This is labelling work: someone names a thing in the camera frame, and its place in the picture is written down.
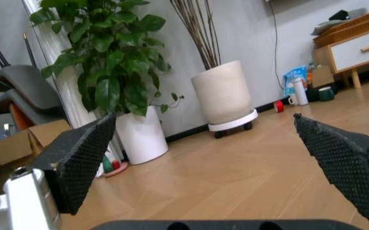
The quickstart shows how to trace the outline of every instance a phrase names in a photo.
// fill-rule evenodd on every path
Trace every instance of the plant stand with wheels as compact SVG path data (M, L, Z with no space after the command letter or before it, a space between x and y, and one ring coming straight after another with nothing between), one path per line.
M225 133L227 130L231 129L231 128L235 128L238 126L243 126L244 130L250 130L252 129L252 121L255 120L258 117L258 112L256 109L252 110L248 115L243 116L237 120L234 121L230 121L230 122L226 122L226 123L222 123L222 124L217 124L217 125L211 125L208 124L208 129L211 132L215 132L214 133L214 137L216 139L222 138L223 136L225 136Z

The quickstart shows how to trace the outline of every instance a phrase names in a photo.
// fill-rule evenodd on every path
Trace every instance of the gray wall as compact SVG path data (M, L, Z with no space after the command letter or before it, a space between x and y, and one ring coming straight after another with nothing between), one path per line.
M223 63L240 60L257 107L282 98L275 78L275 33L270 8L264 0L211 0ZM313 50L310 33L316 24L327 21L340 9L366 7L369 0L273 0L278 23L278 73L305 65ZM203 124L203 117L191 77L204 71L201 59L189 34L168 0L152 1L141 13L166 18L165 27L155 36L166 43L164 54L173 70L163 77L164 92L186 96L182 104L160 116L166 136Z
M213 17L223 63L240 60L243 65L252 106L257 107L282 97L275 78L275 34L272 15L264 0L211 0ZM278 73L307 64L313 49L313 27L340 9L366 7L369 0L273 0L279 30ZM166 136L188 130L207 121L200 111L191 77L204 71L191 38L168 0L154 0L140 7L140 13L166 18L165 27L155 34L164 41L165 58L173 69L162 76L165 92L160 102L170 100L170 92L185 95L179 107L160 115ZM21 34L26 31L40 67L45 66L21 0L0 0L0 48L13 64L28 64Z

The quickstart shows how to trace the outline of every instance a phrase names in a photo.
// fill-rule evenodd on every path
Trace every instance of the plastic bag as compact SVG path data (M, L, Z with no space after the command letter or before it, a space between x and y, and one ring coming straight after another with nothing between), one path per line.
M304 79L306 82L306 66L299 66L289 71L284 75L285 85L284 85L284 97L291 96L295 93L292 81L295 78Z

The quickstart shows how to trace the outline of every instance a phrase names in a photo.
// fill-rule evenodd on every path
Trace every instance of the potted plant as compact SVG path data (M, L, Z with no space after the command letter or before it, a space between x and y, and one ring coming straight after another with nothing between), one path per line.
M209 124L228 123L251 113L251 97L240 61L221 64L208 0L204 0L204 8L199 0L170 0L170 3L190 33L206 69L191 81Z
M51 23L55 33L64 28L72 44L53 65L42 69L42 75L58 75L68 66L81 67L78 90L85 108L124 114L118 117L116 130L132 164L167 151L155 107L164 113L184 98L172 93L170 104L149 102L145 82L152 81L153 98L160 97L158 73L169 71L170 65L157 50L164 43L149 36L160 30L165 20L151 14L139 19L132 12L135 6L148 3L42 0L41 9L30 16L35 25ZM144 142L152 143L151 148Z

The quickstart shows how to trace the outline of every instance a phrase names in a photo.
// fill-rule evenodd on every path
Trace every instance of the electrical cord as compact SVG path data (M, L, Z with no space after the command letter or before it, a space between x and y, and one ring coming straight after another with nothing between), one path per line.
M277 65L277 50L278 50L278 28L277 28L277 19L275 18L274 8L272 7L271 1L268 2L269 7L271 8L272 16L274 17L274 26L275 26L275 50L274 50L274 60L275 60L275 75L277 77L278 85L281 89L284 87L281 85L280 77L278 76L278 65Z

